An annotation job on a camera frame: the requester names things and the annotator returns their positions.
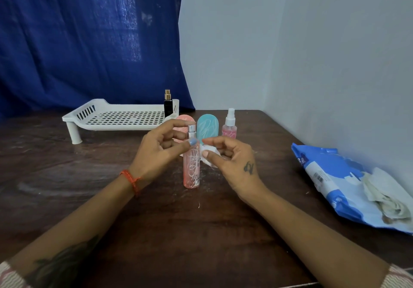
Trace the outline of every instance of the pink perfume bottle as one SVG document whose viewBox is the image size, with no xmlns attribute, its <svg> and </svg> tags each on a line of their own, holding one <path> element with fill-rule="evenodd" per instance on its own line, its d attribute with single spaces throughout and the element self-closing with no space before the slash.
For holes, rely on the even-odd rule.
<svg viewBox="0 0 413 288">
<path fill-rule="evenodd" d="M 237 127 L 235 126 L 235 109 L 229 108 L 228 115 L 225 119 L 225 125 L 222 127 L 222 135 L 235 139 L 237 136 Z"/>
<path fill-rule="evenodd" d="M 188 125 L 188 139 L 194 145 L 183 154 L 183 185 L 186 188 L 199 186 L 199 140 L 196 125 Z"/>
</svg>

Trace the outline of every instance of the wooden table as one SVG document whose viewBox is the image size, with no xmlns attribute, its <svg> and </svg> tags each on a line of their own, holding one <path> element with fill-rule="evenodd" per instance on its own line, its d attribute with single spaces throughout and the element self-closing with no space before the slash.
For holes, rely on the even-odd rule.
<svg viewBox="0 0 413 288">
<path fill-rule="evenodd" d="M 226 111 L 196 111 L 195 119 Z M 0 125 L 0 258 L 5 259 L 89 199 L 127 166 L 144 132 L 81 130 L 72 145 L 62 113 Z M 236 112 L 238 139 L 275 193 L 388 262 L 413 267 L 413 238 L 338 217 L 296 161 L 290 133 L 261 111 Z M 294 253 L 202 164 L 201 185 L 182 185 L 176 161 L 132 200 L 85 263 L 81 287 L 283 287 L 315 279 Z"/>
</svg>

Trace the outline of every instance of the fingernail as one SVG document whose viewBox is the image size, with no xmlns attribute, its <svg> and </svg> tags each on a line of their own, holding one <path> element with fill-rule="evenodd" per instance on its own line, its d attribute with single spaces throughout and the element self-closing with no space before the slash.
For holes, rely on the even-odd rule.
<svg viewBox="0 0 413 288">
<path fill-rule="evenodd" d="M 197 143 L 197 139 L 196 138 L 191 138 L 191 139 L 188 140 L 188 142 L 191 146 L 193 146 Z"/>
</svg>

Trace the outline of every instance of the hand tattoo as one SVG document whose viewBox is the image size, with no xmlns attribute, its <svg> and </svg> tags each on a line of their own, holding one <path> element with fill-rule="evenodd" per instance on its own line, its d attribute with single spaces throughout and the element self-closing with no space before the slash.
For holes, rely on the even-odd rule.
<svg viewBox="0 0 413 288">
<path fill-rule="evenodd" d="M 33 288 L 71 287 L 81 262 L 90 254 L 98 241 L 99 236 L 96 235 L 88 241 L 71 245 L 51 259 L 35 261 L 38 267 L 24 279 Z"/>
<path fill-rule="evenodd" d="M 252 175 L 252 170 L 253 170 L 253 168 L 254 168 L 254 164 L 252 163 L 250 163 L 249 161 L 246 163 L 246 165 L 244 166 L 244 171 L 245 172 L 249 172 L 250 173 L 250 175 Z"/>
</svg>

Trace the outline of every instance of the black perfume bottle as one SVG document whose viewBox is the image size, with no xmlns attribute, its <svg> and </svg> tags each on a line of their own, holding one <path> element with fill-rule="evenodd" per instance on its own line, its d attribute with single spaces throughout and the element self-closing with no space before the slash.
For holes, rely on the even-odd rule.
<svg viewBox="0 0 413 288">
<path fill-rule="evenodd" d="M 173 113 L 173 103 L 171 98 L 171 91 L 165 89 L 165 100 L 163 101 L 163 111 L 165 112 L 165 117 Z"/>
</svg>

